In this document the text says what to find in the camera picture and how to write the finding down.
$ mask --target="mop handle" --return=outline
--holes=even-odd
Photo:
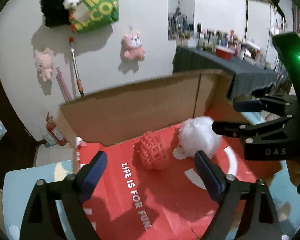
[[[77,85],[78,85],[78,90],[80,92],[80,95],[84,96],[83,88],[82,88],[82,84],[81,84],[81,80],[80,80],[79,72],[78,72],[78,68],[77,68],[77,62],[75,60],[73,41],[74,41],[74,39],[72,37],[70,37],[69,38],[69,44],[70,44],[70,51],[71,51],[71,54],[72,54],[74,73],[75,73],[75,78],[77,80]]]

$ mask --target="red spiky ball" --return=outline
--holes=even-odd
[[[140,140],[140,157],[142,165],[148,170],[162,170],[169,165],[168,146],[162,136],[146,132]]]

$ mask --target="white plush toy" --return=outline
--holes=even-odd
[[[173,155],[178,159],[184,159],[188,156],[194,157],[197,151],[202,150],[211,159],[221,143],[221,135],[213,132],[212,123],[212,118],[208,116],[184,121],[178,136],[182,148],[176,148]]]
[[[64,0],[63,6],[66,10],[75,9],[83,0]]]

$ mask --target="pink stick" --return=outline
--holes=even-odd
[[[71,95],[70,95],[70,93],[69,93],[69,90],[68,90],[68,88],[67,88],[67,85],[66,85],[66,83],[65,83],[65,80],[63,79],[62,72],[61,72],[61,70],[60,70],[58,67],[57,67],[57,72],[58,72],[58,75],[59,75],[61,84],[62,84],[62,86],[63,86],[63,89],[64,89],[64,91],[65,91],[65,93],[66,93],[66,97],[67,97],[68,101],[71,101],[71,100],[72,100],[72,97],[71,97]]]

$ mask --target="red box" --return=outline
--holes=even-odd
[[[232,55],[234,54],[233,50],[230,50],[226,47],[222,46],[216,46],[216,55],[218,57],[230,60],[232,58]]]

